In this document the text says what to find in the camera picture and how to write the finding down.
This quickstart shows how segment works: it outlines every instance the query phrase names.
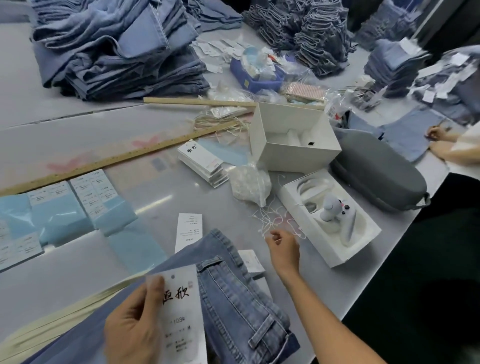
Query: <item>cream folded fabric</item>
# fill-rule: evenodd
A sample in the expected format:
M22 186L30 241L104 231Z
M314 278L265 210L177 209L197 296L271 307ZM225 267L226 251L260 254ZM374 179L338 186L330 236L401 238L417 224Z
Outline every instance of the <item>cream folded fabric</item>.
M19 364L90 316L97 308L148 270L134 274L106 290L42 317L17 330L0 344L0 364Z

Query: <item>gray pouch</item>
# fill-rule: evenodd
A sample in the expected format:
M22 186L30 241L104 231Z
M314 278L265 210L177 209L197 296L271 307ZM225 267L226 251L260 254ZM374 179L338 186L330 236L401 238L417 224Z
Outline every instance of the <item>gray pouch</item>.
M413 164L370 133L335 130L341 153L330 163L338 177L378 208L399 212L430 204L427 183Z

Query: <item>hand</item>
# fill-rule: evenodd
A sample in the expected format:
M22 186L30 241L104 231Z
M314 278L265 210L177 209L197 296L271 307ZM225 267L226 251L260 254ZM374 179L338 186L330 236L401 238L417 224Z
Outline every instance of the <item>hand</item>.
M427 137L433 140L446 140L447 131L441 126L431 126L427 130Z
M165 280L155 276L142 284L105 321L105 356L108 364L156 364L160 355L158 311Z
M429 145L429 149L432 151L440 159L448 159L449 153L452 149L454 143L452 142L431 142Z
M273 230L265 241L270 249L270 258L276 273L286 284L290 277L299 276L300 247L292 233L285 230Z

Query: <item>open cardboard box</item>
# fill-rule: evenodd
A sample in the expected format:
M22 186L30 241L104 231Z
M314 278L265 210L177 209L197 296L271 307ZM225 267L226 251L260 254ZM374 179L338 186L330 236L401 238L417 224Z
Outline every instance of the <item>open cardboard box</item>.
M340 152L323 111L259 102L249 129L252 156L268 170L312 173Z
M351 246L342 244L339 233L327 233L305 206L305 201L308 200L321 208L328 192L341 200L348 200L349 205L357 209ZM326 169L287 183L276 194L329 267L345 263L382 231Z

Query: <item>white tabletop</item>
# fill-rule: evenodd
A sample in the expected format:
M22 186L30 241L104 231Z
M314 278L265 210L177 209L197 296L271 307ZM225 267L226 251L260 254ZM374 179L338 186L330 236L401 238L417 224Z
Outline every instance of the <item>white tabletop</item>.
M206 33L200 38L235 39L240 33L249 43L263 45L247 27ZM195 107L140 105L39 122L125 104L92 105L62 97L57 90L43 89L27 38L26 24L0 25L0 46L10 45L12 49L8 55L6 52L0 55L0 107L9 115L8 119L1 119L0 125L4 129L0 131L0 187L12 178L28 180L35 173L46 173L48 162L65 161L65 155L68 158L86 155L95 160L122 147L133 148L133 140L149 140L152 135L165 139L169 135L180 135L190 128L187 119L195 117L201 110ZM325 79L325 84L335 88L352 84L362 73L367 57L366 51L357 50L350 55L351 65L339 76ZM220 59L204 61L222 64ZM223 74L208 74L207 79L213 84L222 79L236 85L228 66L224 63L223 66ZM16 82L13 75L21 82ZM25 104L36 105L39 109L25 108ZM374 111L360 115L374 125L381 125L398 119L415 106L414 101L406 99L384 100ZM151 161L155 158L163 161L165 169L154 168ZM427 154L417 168L425 177L431 194L447 175L445 164L431 154ZM273 299L290 316L291 329L301 344L301 349L287 363L310 363L312 347L292 300L270 264L268 249L259 233L262 223L252 217L257 207L235 200L229 183L212 189L187 166L178 162L172 149L108 168L106 172L168 255L174 253L177 214L181 212L203 214L204 233L218 228L238 249L254 249L266 269L266 280ZM285 175L281 183L299 176L293 173ZM302 275L339 318L345 316L418 213L387 214L373 207L356 191L346 189L382 228L382 233L348 262L335 268L326 265L308 240L300 242ZM280 202L276 199L272 207L279 206ZM103 290L126 276L127 270L98 232L1 273L0 340L32 320Z

